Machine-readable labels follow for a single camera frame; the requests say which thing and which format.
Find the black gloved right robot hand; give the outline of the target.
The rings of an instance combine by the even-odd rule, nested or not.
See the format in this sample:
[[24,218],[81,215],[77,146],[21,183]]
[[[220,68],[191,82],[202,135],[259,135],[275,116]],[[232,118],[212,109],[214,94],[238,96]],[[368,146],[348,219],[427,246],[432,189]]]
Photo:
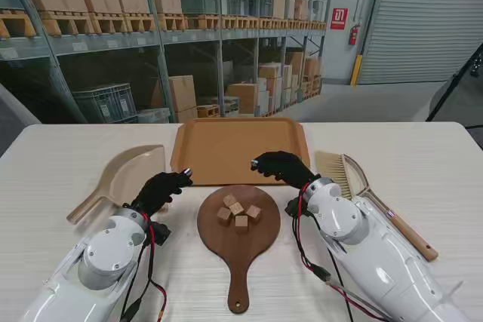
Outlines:
[[295,154],[283,151],[265,152],[251,161],[251,170],[265,177],[274,176],[296,189],[303,189],[307,184],[320,179]]

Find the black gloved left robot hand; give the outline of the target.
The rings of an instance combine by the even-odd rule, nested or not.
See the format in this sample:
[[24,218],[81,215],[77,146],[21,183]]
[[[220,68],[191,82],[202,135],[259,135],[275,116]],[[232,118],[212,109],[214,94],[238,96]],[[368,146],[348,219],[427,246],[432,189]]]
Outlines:
[[183,188],[192,185],[192,171],[188,168],[180,173],[161,172],[148,179],[130,208],[140,214],[152,216],[166,203],[173,201],[173,195],[180,195]]

